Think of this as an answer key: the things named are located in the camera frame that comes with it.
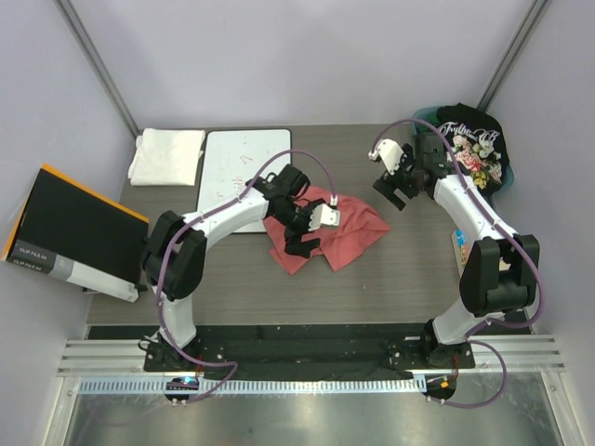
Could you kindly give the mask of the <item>pink t shirt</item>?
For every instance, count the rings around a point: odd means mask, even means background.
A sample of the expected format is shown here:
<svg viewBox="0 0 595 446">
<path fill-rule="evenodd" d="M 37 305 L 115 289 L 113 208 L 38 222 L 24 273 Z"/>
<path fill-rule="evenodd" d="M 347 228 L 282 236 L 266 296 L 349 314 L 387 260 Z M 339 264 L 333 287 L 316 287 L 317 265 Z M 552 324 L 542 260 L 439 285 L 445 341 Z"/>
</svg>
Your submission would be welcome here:
<svg viewBox="0 0 595 446">
<path fill-rule="evenodd" d="M 320 247 L 311 256 L 324 256 L 331 270 L 337 272 L 360 257 L 373 243 L 390 231 L 379 213 L 359 198 L 338 195 L 340 224 L 336 230 L 320 229 L 307 234 L 305 241 L 320 239 Z M 289 275 L 295 275 L 308 262 L 307 258 L 290 256 L 284 251 L 284 226 L 273 217 L 267 218 L 264 228 L 271 238 L 271 257 Z"/>
</svg>

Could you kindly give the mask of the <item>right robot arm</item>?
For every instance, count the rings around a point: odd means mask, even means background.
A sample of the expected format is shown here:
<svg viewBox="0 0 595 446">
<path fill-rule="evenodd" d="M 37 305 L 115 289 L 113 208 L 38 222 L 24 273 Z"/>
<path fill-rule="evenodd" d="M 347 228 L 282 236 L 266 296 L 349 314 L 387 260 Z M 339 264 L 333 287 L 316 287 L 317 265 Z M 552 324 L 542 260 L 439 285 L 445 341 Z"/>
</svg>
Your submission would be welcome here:
<svg viewBox="0 0 595 446">
<path fill-rule="evenodd" d="M 431 368 L 445 367 L 463 354 L 474 330 L 502 323 L 507 314 L 534 303 L 539 243 L 499 218 L 438 138 L 417 135 L 412 145 L 403 146 L 383 138 L 368 157 L 385 166 L 375 190 L 398 209 L 405 207 L 399 192 L 409 199 L 427 193 L 467 242 L 459 298 L 425 324 L 419 341 L 421 359 Z"/>
</svg>

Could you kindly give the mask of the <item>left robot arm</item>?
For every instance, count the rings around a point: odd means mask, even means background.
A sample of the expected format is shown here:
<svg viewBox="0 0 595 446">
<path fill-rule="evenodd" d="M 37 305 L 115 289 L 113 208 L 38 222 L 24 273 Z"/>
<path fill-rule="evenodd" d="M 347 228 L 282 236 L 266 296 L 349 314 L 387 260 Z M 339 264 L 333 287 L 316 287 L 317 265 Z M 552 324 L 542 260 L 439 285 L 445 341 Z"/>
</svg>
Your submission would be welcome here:
<svg viewBox="0 0 595 446">
<path fill-rule="evenodd" d="M 303 239 L 321 227 L 321 213 L 327 208 L 324 199 L 303 199 L 302 191 L 309 186 L 308 177 L 288 164 L 280 174 L 255 177 L 240 194 L 203 211 L 159 216 L 140 266 L 155 292 L 160 335 L 169 344 L 165 358 L 174 368 L 186 371 L 197 362 L 192 294 L 203 279 L 210 248 L 269 217 L 282 225 L 286 254 L 308 258 L 320 246 L 318 238 Z"/>
</svg>

